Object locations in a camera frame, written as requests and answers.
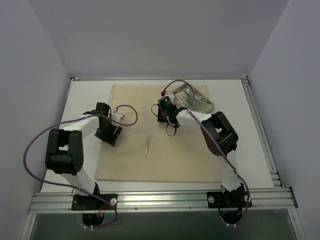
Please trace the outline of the metal instrument tray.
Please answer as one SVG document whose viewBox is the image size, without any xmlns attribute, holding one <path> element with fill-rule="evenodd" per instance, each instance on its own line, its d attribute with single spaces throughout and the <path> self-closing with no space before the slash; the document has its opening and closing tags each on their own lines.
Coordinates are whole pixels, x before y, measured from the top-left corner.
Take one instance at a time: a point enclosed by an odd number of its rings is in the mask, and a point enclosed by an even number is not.
<svg viewBox="0 0 320 240">
<path fill-rule="evenodd" d="M 210 113 L 215 104 L 195 86 L 192 87 L 184 83 L 172 91 L 174 95 L 174 104 L 180 108 L 189 107 L 190 110 L 208 114 Z"/>
</svg>

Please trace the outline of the curved metal tweezers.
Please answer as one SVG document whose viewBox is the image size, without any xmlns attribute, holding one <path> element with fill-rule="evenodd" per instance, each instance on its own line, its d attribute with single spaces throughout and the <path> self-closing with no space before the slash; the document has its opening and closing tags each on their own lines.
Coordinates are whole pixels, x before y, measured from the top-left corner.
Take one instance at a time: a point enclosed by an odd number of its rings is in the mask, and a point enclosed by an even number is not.
<svg viewBox="0 0 320 240">
<path fill-rule="evenodd" d="M 150 140 L 151 140 L 151 134 L 150 134 L 150 133 L 148 133 L 148 134 L 146 135 L 145 156 L 147 156 L 147 155 L 148 155 L 148 150 L 149 150 Z"/>
</svg>

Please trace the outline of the beige surgical wrap cloth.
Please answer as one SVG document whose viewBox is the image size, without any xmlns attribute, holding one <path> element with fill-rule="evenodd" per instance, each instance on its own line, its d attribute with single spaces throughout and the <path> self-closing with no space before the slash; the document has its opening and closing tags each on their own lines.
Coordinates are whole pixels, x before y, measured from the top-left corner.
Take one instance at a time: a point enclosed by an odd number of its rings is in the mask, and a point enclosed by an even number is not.
<svg viewBox="0 0 320 240">
<path fill-rule="evenodd" d="M 163 85 L 115 84 L 112 107 L 119 107 L 125 126 L 114 146 L 103 142 L 95 178 L 99 181 L 217 183 L 219 159 L 207 148 L 201 130 L 174 130 L 153 115 Z M 147 156 L 147 134 L 151 134 Z"/>
</svg>

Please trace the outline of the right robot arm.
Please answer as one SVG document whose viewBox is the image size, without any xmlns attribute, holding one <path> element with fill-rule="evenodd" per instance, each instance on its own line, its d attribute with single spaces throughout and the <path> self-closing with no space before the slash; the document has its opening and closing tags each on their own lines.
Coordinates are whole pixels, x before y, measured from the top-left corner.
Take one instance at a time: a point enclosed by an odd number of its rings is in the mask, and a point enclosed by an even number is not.
<svg viewBox="0 0 320 240">
<path fill-rule="evenodd" d="M 162 95 L 157 101 L 158 118 L 175 129 L 184 126 L 201 130 L 209 151 L 219 159 L 223 203 L 234 206 L 240 201 L 240 193 L 247 188 L 237 171 L 238 134 L 223 112 L 196 112 L 186 107 L 177 107 L 173 100 L 173 95 Z"/>
</svg>

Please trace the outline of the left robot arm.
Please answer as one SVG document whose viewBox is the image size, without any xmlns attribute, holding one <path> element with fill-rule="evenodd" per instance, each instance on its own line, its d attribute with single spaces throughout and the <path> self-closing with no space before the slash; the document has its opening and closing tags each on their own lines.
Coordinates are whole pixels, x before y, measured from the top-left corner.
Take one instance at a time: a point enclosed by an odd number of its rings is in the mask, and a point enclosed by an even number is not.
<svg viewBox="0 0 320 240">
<path fill-rule="evenodd" d="M 65 178 L 76 188 L 76 193 L 83 197 L 83 204 L 90 210 L 100 206 L 99 187 L 84 170 L 83 139 L 92 132 L 95 137 L 112 147 L 115 145 L 122 127 L 117 123 L 125 119 L 115 109 L 110 113 L 110 106 L 98 102 L 94 110 L 82 114 L 82 120 L 59 129 L 51 129 L 48 135 L 45 167 Z"/>
</svg>

